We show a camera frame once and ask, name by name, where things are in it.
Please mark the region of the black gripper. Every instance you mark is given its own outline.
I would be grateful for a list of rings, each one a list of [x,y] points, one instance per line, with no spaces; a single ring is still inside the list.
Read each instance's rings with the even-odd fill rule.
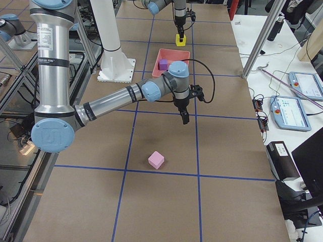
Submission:
[[[184,9],[176,9],[174,10],[175,17],[175,25],[178,27],[179,41],[183,42],[185,37],[184,25],[186,23],[186,19],[190,18],[192,22],[196,20],[196,13],[189,8]]]
[[[189,85],[185,91],[174,91],[174,95],[174,105],[180,112],[183,124],[186,125],[189,123],[189,113],[187,111],[189,101],[192,98],[198,98],[199,101],[204,101],[203,88],[199,85]]]

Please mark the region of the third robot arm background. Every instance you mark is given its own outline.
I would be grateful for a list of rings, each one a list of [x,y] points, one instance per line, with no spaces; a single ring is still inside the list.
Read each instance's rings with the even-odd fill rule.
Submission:
[[[12,50],[32,50],[37,34],[29,33],[15,14],[1,16],[1,38]]]

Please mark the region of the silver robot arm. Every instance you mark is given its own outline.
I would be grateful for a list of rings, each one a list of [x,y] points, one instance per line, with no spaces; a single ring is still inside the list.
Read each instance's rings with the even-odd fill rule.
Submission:
[[[196,13],[186,7],[187,1],[178,0],[148,0],[141,1],[143,7],[147,8],[154,16],[157,15],[161,10],[167,7],[169,4],[172,5],[173,22],[177,28],[176,34],[176,46],[186,45],[185,31],[193,26],[196,20]],[[191,26],[185,29],[186,19],[191,19]]]
[[[72,106],[69,98],[69,31],[77,13],[76,1],[31,1],[30,15],[37,25],[40,104],[31,131],[41,150],[67,149],[75,132],[98,117],[142,99],[149,102],[172,94],[183,124],[189,122],[189,100],[203,100],[202,89],[189,83],[186,60],[172,62],[161,76],[132,83],[136,61],[121,50],[111,1],[92,1],[92,10],[103,45],[99,81],[126,83],[126,87],[92,102]]]

